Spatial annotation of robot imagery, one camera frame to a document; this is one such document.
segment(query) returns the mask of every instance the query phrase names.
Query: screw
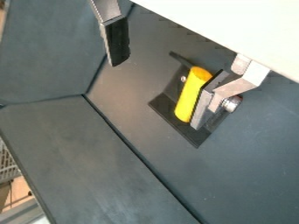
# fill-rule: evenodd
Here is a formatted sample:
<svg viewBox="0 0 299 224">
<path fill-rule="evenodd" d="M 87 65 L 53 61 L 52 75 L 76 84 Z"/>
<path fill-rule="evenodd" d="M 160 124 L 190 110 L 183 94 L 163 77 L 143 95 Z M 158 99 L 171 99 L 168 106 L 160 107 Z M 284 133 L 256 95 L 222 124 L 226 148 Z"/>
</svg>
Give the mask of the screw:
<svg viewBox="0 0 299 224">
<path fill-rule="evenodd" d="M 220 106 L 230 112 L 232 113 L 239 104 L 242 103 L 242 98 L 236 95 L 231 96 L 230 98 L 226 98 L 220 104 Z"/>
</svg>

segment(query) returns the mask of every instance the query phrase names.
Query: wire mesh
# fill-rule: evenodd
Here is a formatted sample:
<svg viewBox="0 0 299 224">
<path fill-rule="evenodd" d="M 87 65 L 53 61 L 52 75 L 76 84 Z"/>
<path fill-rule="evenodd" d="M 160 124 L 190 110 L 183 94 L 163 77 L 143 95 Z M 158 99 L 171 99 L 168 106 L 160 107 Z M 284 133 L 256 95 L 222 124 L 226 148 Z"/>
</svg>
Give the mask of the wire mesh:
<svg viewBox="0 0 299 224">
<path fill-rule="evenodd" d="M 21 175 L 13 157 L 0 137 L 0 184 Z"/>
</svg>

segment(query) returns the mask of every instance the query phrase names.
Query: metal grate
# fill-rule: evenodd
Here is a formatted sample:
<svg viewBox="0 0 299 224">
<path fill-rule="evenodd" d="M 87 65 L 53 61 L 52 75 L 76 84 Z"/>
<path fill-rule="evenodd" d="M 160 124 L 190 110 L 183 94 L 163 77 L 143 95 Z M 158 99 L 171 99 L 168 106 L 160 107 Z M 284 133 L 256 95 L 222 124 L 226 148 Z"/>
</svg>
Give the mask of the metal grate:
<svg viewBox="0 0 299 224">
<path fill-rule="evenodd" d="M 0 184 L 21 175 L 5 143 L 0 137 Z"/>
</svg>

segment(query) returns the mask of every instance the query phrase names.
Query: dark gray surface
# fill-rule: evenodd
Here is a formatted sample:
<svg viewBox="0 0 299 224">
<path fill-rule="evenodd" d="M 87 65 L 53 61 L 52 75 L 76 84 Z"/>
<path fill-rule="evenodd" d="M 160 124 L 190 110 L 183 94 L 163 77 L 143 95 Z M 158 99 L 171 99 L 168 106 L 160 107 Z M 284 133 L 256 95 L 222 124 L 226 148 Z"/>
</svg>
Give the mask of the dark gray surface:
<svg viewBox="0 0 299 224">
<path fill-rule="evenodd" d="M 0 130 L 57 223 L 198 223 L 83 97 L 3 108 Z"/>
<path fill-rule="evenodd" d="M 130 5 L 120 1 L 124 14 Z M 0 104 L 85 93 L 104 54 L 88 0 L 12 0 L 0 45 Z"/>
<path fill-rule="evenodd" d="M 196 150 L 147 106 L 179 63 L 172 50 L 216 72 L 232 58 L 143 10 L 131 16 L 132 55 L 104 66 L 88 98 L 186 205 L 211 224 L 298 223 L 299 86 L 280 77 L 244 94 L 238 111 Z"/>
</svg>

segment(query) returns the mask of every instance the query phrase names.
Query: yellow latch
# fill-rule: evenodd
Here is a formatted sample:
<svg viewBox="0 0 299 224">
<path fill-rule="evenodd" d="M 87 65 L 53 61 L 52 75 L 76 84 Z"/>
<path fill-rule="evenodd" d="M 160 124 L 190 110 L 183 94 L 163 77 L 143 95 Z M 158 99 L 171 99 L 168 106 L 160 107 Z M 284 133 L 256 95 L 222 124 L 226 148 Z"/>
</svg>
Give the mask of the yellow latch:
<svg viewBox="0 0 299 224">
<path fill-rule="evenodd" d="M 176 117 L 186 123 L 192 117 L 192 109 L 202 86 L 210 80 L 211 76 L 211 73 L 203 68 L 198 66 L 191 68 L 190 75 L 182 89 L 180 99 L 174 110 Z"/>
</svg>

